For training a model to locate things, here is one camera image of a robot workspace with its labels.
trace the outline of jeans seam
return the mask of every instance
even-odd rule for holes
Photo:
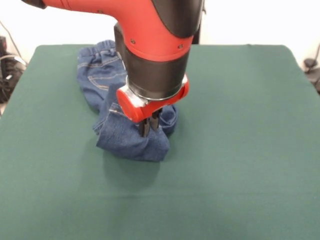
[[[114,110],[114,109],[109,109],[109,112],[114,113],[114,114],[119,114],[119,115],[124,116],[124,117],[126,116],[122,112],[119,112],[119,111]]]
[[[108,64],[112,64],[114,63],[115,61],[118,61],[120,60],[120,58],[118,56],[115,56],[114,59],[111,59],[111,60],[107,60],[107,61],[103,61],[101,63],[88,63],[88,62],[83,62],[83,63],[80,63],[77,68],[82,68],[82,67],[88,67],[88,68],[98,68],[98,67],[103,67],[103,66],[106,66]]]
[[[98,125],[96,125],[95,127],[93,127],[94,132],[96,132],[96,130],[99,129],[99,128],[101,127],[101,125],[103,125],[103,124],[106,122],[107,117],[108,117],[108,116],[104,117],[104,118],[98,123]]]
[[[93,84],[95,85],[98,89],[100,90],[105,90],[107,91],[109,89],[108,86],[103,86],[103,85],[99,85],[94,79],[92,79],[90,76],[88,76],[88,80]]]
[[[91,78],[91,80],[103,80],[103,79],[107,80],[107,79],[113,79],[113,78],[115,78],[117,76],[122,76],[122,75],[125,75],[125,74],[127,74],[127,73],[126,72],[122,72],[122,73],[116,73],[115,75],[112,75],[112,76],[97,76],[97,77],[95,77],[95,75],[91,75],[88,78]]]

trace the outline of green cloth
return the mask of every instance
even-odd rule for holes
[[[80,47],[38,47],[0,120],[1,240],[320,239],[320,101],[286,47],[193,46],[162,163],[95,147]]]

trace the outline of blue denim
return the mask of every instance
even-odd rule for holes
[[[139,125],[123,113],[116,96],[125,84],[127,72],[118,57],[115,42],[99,42],[78,53],[77,81],[87,103],[99,112],[93,130],[96,146],[121,158],[137,161],[163,161],[169,148],[168,136],[176,127],[178,109],[165,106],[159,129],[150,128],[147,137],[139,134]]]

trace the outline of jeans pocket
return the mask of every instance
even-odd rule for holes
[[[88,76],[88,79],[97,88],[107,91],[109,89],[110,84],[112,83],[125,83],[126,76],[127,76],[127,73],[124,71],[124,72],[114,73],[111,75],[105,75],[103,73],[94,74],[94,75]]]

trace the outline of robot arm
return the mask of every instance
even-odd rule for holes
[[[204,0],[22,0],[47,6],[114,17],[116,50],[127,71],[117,91],[124,114],[141,123],[141,134],[159,125],[162,107],[185,97],[186,67]]]

